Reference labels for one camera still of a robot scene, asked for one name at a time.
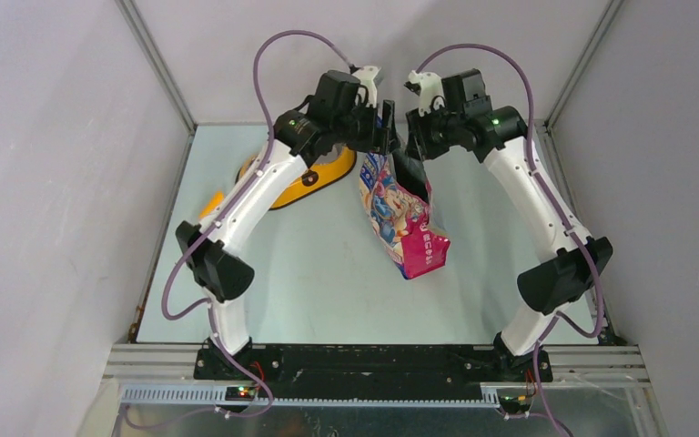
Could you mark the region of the colourful cat food bag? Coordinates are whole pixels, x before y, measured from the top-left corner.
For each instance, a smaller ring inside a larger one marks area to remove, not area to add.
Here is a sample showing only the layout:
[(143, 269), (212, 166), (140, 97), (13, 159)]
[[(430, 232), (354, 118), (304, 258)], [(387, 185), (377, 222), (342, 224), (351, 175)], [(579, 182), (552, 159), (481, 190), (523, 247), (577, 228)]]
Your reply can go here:
[[(406, 144), (399, 135), (400, 148)], [(374, 234), (404, 279), (415, 279), (444, 267), (451, 240), (434, 218), (434, 205), (424, 203), (395, 180), (391, 154), (367, 153), (360, 167), (361, 205)]]

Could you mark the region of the yellow double pet bowl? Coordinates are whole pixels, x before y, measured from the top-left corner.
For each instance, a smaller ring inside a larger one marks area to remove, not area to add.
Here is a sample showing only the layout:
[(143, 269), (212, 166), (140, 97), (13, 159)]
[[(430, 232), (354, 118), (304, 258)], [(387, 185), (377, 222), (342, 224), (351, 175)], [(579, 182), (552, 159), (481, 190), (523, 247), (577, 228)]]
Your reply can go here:
[(274, 200), (270, 209), (285, 208), (345, 178), (355, 167), (357, 153), (346, 146), (335, 145), (327, 154), (295, 178)]

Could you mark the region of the yellow plastic food scoop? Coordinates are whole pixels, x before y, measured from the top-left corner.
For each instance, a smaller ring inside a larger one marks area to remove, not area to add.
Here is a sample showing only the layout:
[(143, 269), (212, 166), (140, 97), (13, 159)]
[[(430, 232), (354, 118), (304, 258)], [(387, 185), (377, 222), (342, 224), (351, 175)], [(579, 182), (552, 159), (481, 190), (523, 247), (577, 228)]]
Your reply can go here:
[(198, 218), (204, 219), (205, 217), (210, 216), (213, 213), (217, 213), (217, 210), (223, 202), (224, 198), (225, 195), (222, 191), (216, 191), (210, 198), (206, 206), (202, 208), (201, 212), (198, 215)]

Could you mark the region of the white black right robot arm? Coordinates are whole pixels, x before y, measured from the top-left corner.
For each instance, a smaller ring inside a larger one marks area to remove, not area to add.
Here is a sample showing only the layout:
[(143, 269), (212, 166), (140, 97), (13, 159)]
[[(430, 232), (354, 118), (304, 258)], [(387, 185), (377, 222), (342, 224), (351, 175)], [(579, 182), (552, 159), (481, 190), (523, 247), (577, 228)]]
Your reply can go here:
[(504, 349), (492, 357), (496, 374), (515, 381), (529, 369), (527, 353), (553, 317), (593, 289), (613, 246), (606, 237), (594, 238), (565, 204), (526, 121), (515, 107), (493, 106), (479, 70), (446, 77), (412, 71), (405, 87), (418, 98), (406, 114), (409, 155), (430, 160), (455, 146), (471, 152), (500, 183), (532, 237), (540, 263), (517, 277), (522, 304), (499, 334)]

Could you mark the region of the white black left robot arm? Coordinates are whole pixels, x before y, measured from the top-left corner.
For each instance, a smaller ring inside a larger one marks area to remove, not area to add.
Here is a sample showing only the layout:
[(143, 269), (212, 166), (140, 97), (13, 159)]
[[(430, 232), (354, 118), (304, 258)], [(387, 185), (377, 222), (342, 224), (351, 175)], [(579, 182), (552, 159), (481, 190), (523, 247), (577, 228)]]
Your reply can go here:
[(268, 141), (221, 203), (197, 224), (181, 222), (176, 237), (194, 281), (207, 296), (211, 340), (222, 347), (217, 368), (230, 379), (248, 374), (251, 355), (243, 295), (255, 271), (240, 257), (275, 200), (337, 145), (380, 152), (394, 129), (394, 104), (378, 100), (381, 70), (355, 67), (324, 73), (316, 91), (282, 113)]

